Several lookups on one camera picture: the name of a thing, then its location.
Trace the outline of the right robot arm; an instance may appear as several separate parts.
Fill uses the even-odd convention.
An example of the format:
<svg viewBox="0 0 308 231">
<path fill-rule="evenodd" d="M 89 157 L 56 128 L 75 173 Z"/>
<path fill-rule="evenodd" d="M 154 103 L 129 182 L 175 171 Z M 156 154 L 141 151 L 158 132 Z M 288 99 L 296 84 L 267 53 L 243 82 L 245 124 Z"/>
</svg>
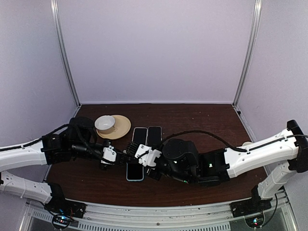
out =
<svg viewBox="0 0 308 231">
<path fill-rule="evenodd" d="M 132 142 L 126 154 L 143 165 L 152 179 L 164 175 L 202 186 L 217 186 L 252 169 L 281 162 L 252 189 L 249 199 L 231 203 L 233 216 L 240 217 L 270 209 L 276 192 L 294 174 L 307 171 L 308 137 L 295 120 L 290 120 L 280 133 L 240 147 L 227 144 L 223 149 L 201 154 L 192 141 L 173 134 L 152 146 Z"/>
</svg>

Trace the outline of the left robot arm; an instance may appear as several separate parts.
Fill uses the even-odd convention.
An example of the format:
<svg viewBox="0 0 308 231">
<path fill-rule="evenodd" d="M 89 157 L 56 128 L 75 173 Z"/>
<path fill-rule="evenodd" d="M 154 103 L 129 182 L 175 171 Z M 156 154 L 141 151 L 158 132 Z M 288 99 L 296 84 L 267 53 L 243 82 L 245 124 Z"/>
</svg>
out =
<svg viewBox="0 0 308 231">
<path fill-rule="evenodd" d="M 51 212 L 81 217 L 86 205 L 65 198 L 56 183 L 42 183 L 10 174 L 13 168 L 55 165 L 77 158 L 98 160 L 102 167 L 123 165 L 132 158 L 111 145 L 97 142 L 94 122 L 87 117 L 74 117 L 54 131 L 29 143 L 2 147 L 0 150 L 0 191 L 41 202 Z"/>
</svg>

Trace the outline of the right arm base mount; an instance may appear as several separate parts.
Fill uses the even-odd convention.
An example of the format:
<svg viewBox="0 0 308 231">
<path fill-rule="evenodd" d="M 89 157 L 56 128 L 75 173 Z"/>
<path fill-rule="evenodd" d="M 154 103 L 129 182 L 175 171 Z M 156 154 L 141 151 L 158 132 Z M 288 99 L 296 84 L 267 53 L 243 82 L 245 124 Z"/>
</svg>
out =
<svg viewBox="0 0 308 231">
<path fill-rule="evenodd" d="M 233 202 L 230 204 L 234 218 L 248 216 L 271 208 L 270 200 L 253 202 L 251 199 Z"/>
</svg>

